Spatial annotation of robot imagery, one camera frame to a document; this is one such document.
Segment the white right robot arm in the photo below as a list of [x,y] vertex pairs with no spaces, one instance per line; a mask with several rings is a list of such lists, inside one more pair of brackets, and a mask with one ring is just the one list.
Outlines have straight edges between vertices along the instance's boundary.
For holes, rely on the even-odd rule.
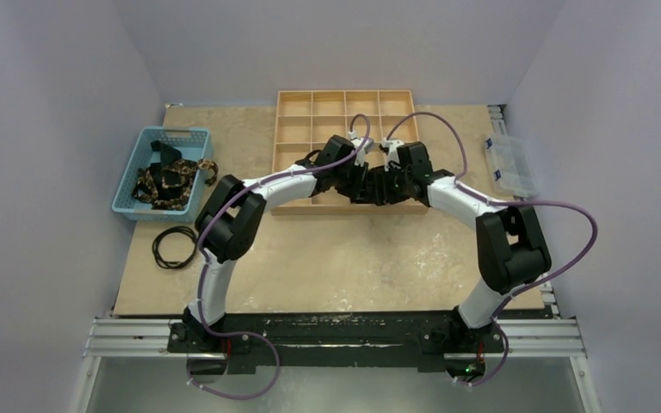
[[457,306],[460,320],[451,323],[450,342],[468,350],[479,343],[482,328],[518,287],[530,285],[552,267],[552,259],[535,209],[496,200],[462,183],[447,170],[435,170],[424,144],[397,139],[379,145],[385,163],[375,177],[383,200],[413,199],[452,215],[474,230],[480,281]]

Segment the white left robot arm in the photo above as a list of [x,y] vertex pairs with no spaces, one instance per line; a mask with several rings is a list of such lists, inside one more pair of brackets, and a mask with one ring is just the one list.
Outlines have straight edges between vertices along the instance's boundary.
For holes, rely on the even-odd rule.
[[216,323],[225,315],[236,263],[254,243],[265,212],[317,194],[335,176],[355,167],[374,145],[369,136],[349,136],[351,140],[332,136],[315,159],[305,157],[272,175],[249,180],[225,176],[219,181],[197,220],[201,231],[197,249],[204,264],[195,301],[187,307],[196,320],[188,339],[200,351],[213,351],[222,337],[230,336]]

